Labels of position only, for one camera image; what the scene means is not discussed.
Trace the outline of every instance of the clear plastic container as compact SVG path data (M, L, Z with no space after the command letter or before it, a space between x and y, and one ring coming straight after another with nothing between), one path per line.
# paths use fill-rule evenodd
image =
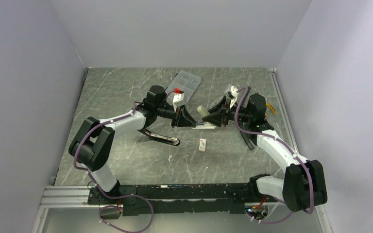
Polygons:
M188 103L192 94L194 94L194 91L197 89L199 83L201 83L200 77L181 70L175 76L171 84L168 86L167 90L173 90L175 88L180 89L185 93L185 103ZM169 104L172 104L173 96L173 93L168 96L167 102Z

